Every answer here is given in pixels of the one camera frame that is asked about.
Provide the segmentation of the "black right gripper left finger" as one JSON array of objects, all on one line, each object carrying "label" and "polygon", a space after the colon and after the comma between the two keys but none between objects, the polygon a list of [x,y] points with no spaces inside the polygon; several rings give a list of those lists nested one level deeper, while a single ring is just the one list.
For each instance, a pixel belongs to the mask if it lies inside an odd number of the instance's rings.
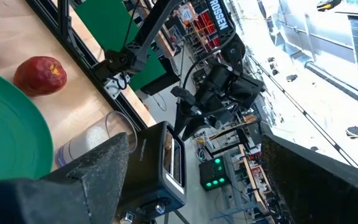
[{"label": "black right gripper left finger", "polygon": [[128,160],[119,133],[40,179],[0,180],[0,223],[112,223]]}]

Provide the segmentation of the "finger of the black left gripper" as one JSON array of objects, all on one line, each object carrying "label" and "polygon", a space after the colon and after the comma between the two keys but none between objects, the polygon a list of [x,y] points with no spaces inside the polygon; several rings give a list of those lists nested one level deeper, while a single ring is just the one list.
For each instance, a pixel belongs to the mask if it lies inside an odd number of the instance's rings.
[{"label": "finger of the black left gripper", "polygon": [[186,141],[200,129],[208,127],[218,128],[218,119],[215,116],[210,116],[207,118],[192,118],[186,125],[181,139]]},{"label": "finger of the black left gripper", "polygon": [[174,134],[177,136],[182,134],[182,137],[191,137],[194,134],[194,129],[191,124],[193,118],[191,116],[195,114],[193,106],[185,102],[177,103]]}]

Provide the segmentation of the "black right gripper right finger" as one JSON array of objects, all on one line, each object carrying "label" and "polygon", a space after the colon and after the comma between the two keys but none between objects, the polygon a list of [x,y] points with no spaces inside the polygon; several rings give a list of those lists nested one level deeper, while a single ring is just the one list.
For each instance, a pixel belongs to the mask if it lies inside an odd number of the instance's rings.
[{"label": "black right gripper right finger", "polygon": [[273,134],[262,167],[293,223],[358,223],[358,169]]}]

